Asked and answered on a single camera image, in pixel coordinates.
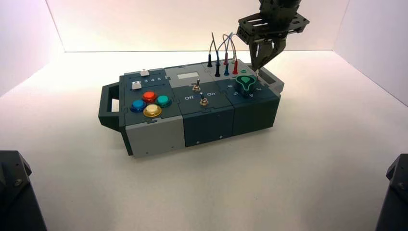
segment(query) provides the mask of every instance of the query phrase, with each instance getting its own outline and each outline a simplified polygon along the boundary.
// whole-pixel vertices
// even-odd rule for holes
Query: arcade button
[[[156,117],[156,116],[159,116],[161,113],[162,113],[162,108],[160,108],[156,104],[150,104],[143,110],[143,114],[146,117]]]
[[[132,112],[142,112],[145,107],[146,107],[146,103],[143,100],[136,100],[136,101],[133,101],[132,106],[130,107],[130,110]]]
[[[157,97],[156,104],[160,107],[168,107],[171,105],[171,100],[167,96],[161,95]]]
[[[156,100],[156,98],[157,95],[152,91],[148,91],[144,93],[142,96],[143,101],[145,101],[146,103],[153,103]]]

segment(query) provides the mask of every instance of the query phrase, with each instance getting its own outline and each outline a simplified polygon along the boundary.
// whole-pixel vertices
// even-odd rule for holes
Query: green button
[[[161,95],[157,97],[156,104],[160,107],[168,107],[171,105],[171,100],[167,96]]]

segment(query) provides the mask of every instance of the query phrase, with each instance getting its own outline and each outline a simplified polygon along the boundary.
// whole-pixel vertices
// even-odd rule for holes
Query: black plug
[[[211,61],[211,54],[208,54],[208,67],[213,67],[212,61]]]
[[[216,77],[220,77],[221,75],[219,74],[219,63],[216,64]]]

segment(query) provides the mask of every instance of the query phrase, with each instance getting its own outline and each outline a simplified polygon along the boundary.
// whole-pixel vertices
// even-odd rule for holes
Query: red plug
[[[228,52],[225,52],[224,65],[227,65],[227,63],[228,63]]]
[[[234,62],[234,71],[232,72],[233,75],[238,74],[238,61]]]

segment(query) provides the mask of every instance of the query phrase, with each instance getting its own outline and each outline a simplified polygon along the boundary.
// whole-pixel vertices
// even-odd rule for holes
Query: small white button
[[[141,82],[140,81],[132,82],[132,90],[137,89],[141,89]]]
[[[149,71],[148,70],[142,70],[140,71],[140,75],[143,76],[149,76]]]

